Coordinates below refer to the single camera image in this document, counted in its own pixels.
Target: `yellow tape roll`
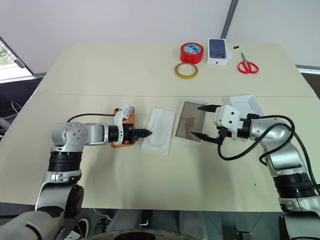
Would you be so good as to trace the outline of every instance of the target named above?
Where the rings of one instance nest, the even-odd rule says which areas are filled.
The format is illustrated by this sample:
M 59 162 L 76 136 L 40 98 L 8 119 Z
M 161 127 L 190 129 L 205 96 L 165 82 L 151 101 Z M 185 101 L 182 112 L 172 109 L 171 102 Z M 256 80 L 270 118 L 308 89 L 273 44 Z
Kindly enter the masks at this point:
M 193 79 L 198 74 L 198 68 L 192 63 L 182 62 L 175 66 L 174 72 L 179 78 Z

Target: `red scissors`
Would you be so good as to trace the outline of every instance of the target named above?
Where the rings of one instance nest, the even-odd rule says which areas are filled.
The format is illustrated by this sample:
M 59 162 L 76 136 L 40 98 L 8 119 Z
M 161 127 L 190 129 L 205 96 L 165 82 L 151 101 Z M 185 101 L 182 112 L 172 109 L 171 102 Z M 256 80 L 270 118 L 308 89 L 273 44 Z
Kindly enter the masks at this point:
M 253 62 L 248 61 L 243 53 L 241 53 L 241 57 L 242 62 L 240 62 L 238 65 L 238 70 L 240 73 L 256 74 L 257 72 L 259 72 L 259 67 L 255 65 Z

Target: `scissors handle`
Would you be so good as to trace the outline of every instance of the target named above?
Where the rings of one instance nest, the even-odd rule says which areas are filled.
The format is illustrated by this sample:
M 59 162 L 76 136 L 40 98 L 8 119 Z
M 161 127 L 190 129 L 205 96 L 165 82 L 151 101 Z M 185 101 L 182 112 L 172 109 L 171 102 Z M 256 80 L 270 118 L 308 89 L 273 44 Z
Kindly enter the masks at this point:
M 240 73 L 243 73 L 243 74 L 256 74 L 257 72 L 259 72 L 259 67 L 255 65 L 253 62 L 242 61 L 238 64 L 238 70 Z

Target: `red tape roll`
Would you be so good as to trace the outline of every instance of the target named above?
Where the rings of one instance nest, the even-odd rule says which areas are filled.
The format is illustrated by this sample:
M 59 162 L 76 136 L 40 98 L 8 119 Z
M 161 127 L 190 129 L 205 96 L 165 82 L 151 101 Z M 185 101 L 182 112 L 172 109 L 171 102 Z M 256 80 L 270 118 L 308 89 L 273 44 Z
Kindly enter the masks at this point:
M 183 63 L 198 64 L 204 55 L 204 47 L 195 42 L 187 42 L 180 48 L 180 60 Z

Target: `smartphone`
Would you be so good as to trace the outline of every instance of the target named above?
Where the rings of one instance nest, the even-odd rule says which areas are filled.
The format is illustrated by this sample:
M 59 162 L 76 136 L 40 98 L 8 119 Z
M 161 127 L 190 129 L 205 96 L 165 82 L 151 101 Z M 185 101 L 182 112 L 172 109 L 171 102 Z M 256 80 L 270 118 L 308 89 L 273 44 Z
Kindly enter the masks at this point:
M 198 107 L 207 105 L 206 102 L 185 99 L 175 132 L 175 137 L 186 142 L 201 144 L 201 139 L 191 132 L 202 133 L 205 126 L 206 112 Z
M 223 39 L 210 39 L 209 40 L 209 54 L 213 59 L 226 58 L 226 46 Z

